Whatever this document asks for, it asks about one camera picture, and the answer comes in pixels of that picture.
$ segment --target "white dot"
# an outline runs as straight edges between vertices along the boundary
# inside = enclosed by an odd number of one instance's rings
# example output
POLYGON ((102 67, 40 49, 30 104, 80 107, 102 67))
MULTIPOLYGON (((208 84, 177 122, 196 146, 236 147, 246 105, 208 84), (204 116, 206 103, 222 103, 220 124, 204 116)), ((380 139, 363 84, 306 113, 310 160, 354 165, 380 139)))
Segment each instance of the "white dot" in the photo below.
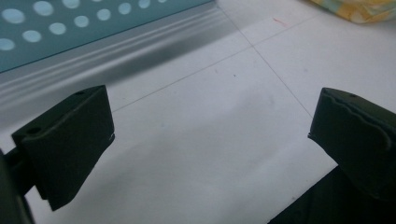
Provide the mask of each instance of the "white dot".
POLYGON ((33 30, 23 32, 22 36, 26 41, 31 43, 35 43, 41 40, 41 34, 33 30))
POLYGON ((10 39, 0 38, 0 50, 12 50, 15 48, 15 44, 10 39))
POLYGON ((15 24, 24 22, 25 19, 23 12, 15 8, 8 8, 6 10, 3 10, 1 15, 6 21, 15 24))
POLYGON ((62 0, 65 7, 76 8, 79 7, 79 0, 62 0))
POLYGON ((139 0, 139 6, 141 8, 148 8, 150 5, 150 0, 139 0))
POLYGON ((108 9, 100 9, 97 13, 96 16, 100 21, 108 21, 111 17, 111 12, 108 9))
POLYGON ((34 3, 33 9, 40 16, 49 16, 53 13, 52 5, 46 1, 39 1, 34 3))
POLYGON ((90 24, 90 20, 86 16, 75 17, 75 25, 78 27, 87 27, 90 24))
POLYGON ((119 13, 122 15, 126 15, 131 12, 131 4, 122 3, 119 5, 119 13))
POLYGON ((63 23, 55 22, 49 26, 49 30, 55 35, 63 35, 66 33, 66 26, 63 23))

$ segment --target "black object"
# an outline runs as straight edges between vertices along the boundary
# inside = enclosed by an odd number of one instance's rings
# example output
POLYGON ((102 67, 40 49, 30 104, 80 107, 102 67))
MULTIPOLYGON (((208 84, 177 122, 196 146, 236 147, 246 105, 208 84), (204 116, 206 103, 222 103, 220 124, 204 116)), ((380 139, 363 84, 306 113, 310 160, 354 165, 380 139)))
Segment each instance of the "black object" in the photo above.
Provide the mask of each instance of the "black object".
POLYGON ((12 138, 17 147, 6 156, 0 154, 0 220, 31 223, 23 195, 33 185, 52 210, 70 203, 114 141, 106 87, 69 96, 12 138))
POLYGON ((309 138, 338 167, 270 223, 396 223, 396 115, 324 88, 309 138))

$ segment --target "basket with holes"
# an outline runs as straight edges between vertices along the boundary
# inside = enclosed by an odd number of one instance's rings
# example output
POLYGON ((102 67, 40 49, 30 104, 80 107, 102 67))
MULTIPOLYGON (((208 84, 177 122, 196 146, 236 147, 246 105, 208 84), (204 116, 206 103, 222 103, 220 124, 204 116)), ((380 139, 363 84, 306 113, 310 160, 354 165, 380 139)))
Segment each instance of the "basket with holes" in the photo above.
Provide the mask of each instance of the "basket with holes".
POLYGON ((211 0, 2 0, 0 73, 211 0))

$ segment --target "white tile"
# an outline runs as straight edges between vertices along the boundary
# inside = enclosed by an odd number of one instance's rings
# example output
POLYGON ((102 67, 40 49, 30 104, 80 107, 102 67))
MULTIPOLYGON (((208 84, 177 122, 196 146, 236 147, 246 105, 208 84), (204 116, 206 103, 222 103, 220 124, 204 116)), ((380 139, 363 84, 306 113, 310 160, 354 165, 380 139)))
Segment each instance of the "white tile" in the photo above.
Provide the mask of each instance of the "white tile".
POLYGON ((115 110, 249 46, 216 4, 205 4, 1 74, 0 123, 10 135, 95 85, 107 85, 115 110))
POLYGON ((395 25, 356 25, 323 14, 257 50, 311 115, 322 87, 353 92, 396 112, 395 25))
POLYGON ((114 113, 116 142, 37 223, 265 223, 329 172, 311 118, 254 49, 114 113))
POLYGON ((218 2, 253 45, 322 11, 320 7, 302 0, 219 0, 218 2))

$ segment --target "yellow checkered cloth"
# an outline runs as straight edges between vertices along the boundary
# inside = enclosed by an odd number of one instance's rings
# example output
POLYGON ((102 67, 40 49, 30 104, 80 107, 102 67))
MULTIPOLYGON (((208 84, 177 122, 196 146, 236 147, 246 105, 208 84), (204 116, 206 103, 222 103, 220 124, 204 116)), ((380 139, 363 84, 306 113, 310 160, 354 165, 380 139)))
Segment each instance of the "yellow checkered cloth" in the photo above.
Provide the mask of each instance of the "yellow checkered cloth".
POLYGON ((396 0, 311 0, 356 23, 396 18, 396 0))

